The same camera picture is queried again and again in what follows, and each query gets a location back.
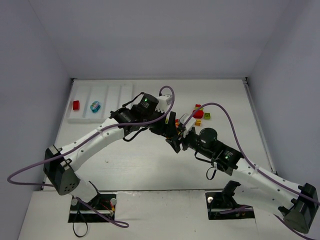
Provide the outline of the yellow face lego cube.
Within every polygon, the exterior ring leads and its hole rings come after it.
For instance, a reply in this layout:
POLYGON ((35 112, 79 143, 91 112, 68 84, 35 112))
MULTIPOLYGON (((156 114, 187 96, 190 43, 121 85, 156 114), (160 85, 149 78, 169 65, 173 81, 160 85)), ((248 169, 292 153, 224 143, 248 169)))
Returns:
POLYGON ((200 119, 197 119, 194 125, 200 127, 202 125, 202 121, 200 119))

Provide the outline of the green square lego brick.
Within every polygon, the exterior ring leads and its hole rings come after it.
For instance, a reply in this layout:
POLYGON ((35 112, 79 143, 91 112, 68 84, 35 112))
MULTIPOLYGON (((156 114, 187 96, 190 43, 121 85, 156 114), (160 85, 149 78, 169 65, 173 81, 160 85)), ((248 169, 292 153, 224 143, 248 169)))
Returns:
POLYGON ((209 112, 205 112, 203 118, 205 120, 210 120, 211 119, 211 114, 209 112))

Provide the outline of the blue printed round lego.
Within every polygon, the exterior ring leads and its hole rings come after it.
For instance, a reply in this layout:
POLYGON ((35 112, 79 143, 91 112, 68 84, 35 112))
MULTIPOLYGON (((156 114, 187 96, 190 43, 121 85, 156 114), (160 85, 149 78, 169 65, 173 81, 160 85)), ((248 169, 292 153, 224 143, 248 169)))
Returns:
POLYGON ((101 108, 101 105, 100 105, 100 102, 99 102, 99 101, 94 101, 94 102, 90 105, 90 110, 91 110, 93 113, 97 113, 100 108, 101 108))

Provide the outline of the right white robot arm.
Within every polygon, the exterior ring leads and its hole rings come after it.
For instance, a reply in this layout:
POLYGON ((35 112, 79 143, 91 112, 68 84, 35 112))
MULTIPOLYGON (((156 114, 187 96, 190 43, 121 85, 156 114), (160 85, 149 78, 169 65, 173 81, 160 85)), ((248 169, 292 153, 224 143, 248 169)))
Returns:
POLYGON ((231 177, 221 192, 222 199, 236 209, 246 205, 280 218, 290 229, 307 234, 319 209, 316 188, 290 182, 245 158, 244 153, 218 140, 213 128, 196 133, 179 126, 174 139, 179 149, 194 150, 216 171, 231 177))

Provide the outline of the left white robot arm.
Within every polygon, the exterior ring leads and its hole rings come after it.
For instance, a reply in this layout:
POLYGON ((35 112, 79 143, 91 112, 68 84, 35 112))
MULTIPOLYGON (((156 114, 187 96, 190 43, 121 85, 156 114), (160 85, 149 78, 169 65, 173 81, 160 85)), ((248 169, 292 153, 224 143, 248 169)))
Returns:
POLYGON ((173 94, 154 97, 144 93, 131 108, 123 105, 112 111, 97 128, 82 138, 62 147, 52 145, 45 151, 43 171, 60 196, 72 195, 89 203, 97 198, 98 190, 82 179, 77 171, 108 145, 142 128, 155 129, 167 135, 166 117, 174 103, 173 94))

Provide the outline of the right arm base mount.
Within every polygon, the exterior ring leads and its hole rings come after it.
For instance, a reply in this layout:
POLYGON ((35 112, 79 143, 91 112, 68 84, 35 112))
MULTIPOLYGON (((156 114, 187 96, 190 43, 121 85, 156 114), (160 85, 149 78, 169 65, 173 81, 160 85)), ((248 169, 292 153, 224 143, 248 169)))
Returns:
POLYGON ((241 184, 229 181, 222 191, 206 192, 207 216, 210 221, 254 219, 255 214, 251 206, 238 204, 235 190, 241 184))

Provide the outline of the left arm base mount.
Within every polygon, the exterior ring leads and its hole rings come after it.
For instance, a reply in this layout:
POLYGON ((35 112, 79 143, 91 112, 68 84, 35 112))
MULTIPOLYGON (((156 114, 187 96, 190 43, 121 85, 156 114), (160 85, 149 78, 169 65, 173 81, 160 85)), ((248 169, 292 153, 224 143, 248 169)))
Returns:
MULTIPOLYGON (((117 195, 115 193, 101 193, 100 199, 88 203, 106 218, 115 219, 117 195)), ((68 223, 108 223, 104 218, 97 215, 94 211, 84 206, 74 197, 71 198, 68 223)))

